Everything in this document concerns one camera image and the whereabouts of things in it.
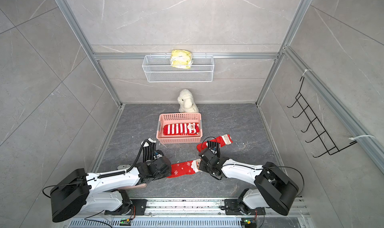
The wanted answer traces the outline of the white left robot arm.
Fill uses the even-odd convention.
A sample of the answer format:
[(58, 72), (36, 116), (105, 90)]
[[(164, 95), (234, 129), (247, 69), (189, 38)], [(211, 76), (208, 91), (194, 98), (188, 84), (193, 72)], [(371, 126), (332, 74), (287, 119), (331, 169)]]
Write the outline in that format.
[(155, 148), (156, 141), (146, 139), (127, 168), (104, 173), (76, 169), (57, 185), (49, 186), (47, 197), (51, 200), (52, 221), (60, 223), (77, 214), (92, 212), (127, 214), (133, 205), (128, 189), (145, 187), (172, 174), (170, 160)]

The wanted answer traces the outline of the red snowflake sock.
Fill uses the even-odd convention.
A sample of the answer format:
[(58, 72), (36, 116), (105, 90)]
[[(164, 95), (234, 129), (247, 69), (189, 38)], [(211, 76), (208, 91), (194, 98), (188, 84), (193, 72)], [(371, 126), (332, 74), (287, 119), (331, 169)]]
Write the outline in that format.
[(176, 163), (171, 165), (171, 175), (168, 178), (177, 178), (184, 175), (193, 175), (200, 172), (201, 159)]

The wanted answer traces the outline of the red plain sock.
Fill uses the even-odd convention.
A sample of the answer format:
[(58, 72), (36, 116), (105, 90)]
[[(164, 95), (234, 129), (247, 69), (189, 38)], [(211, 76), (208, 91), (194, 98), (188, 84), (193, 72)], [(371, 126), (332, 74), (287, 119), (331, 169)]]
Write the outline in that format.
[(197, 150), (199, 152), (207, 148), (211, 143), (218, 143), (220, 144), (220, 147), (224, 147), (226, 145), (230, 145), (233, 143), (233, 140), (229, 134), (218, 136), (216, 138), (213, 138), (213, 137), (209, 137), (209, 138), (212, 138), (212, 140), (208, 141), (207, 139), (205, 139), (202, 143), (197, 145)]

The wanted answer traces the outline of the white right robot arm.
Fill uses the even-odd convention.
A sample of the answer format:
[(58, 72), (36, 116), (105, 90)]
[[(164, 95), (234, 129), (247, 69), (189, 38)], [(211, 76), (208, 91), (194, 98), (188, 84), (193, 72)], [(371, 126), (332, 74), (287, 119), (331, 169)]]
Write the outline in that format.
[(244, 164), (230, 158), (220, 158), (209, 148), (202, 150), (199, 156), (199, 170), (213, 178), (237, 179), (256, 186), (253, 190), (243, 190), (234, 203), (224, 205), (226, 212), (250, 215), (256, 209), (270, 208), (287, 216), (299, 195), (298, 185), (274, 163), (258, 166)]

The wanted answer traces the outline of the red white santa sock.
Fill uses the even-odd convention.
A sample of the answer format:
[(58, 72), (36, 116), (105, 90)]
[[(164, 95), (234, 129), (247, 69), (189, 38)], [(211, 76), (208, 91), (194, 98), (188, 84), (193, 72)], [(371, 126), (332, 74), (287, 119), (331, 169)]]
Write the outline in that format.
[(196, 136), (200, 132), (199, 123), (175, 123), (164, 126), (164, 136)]

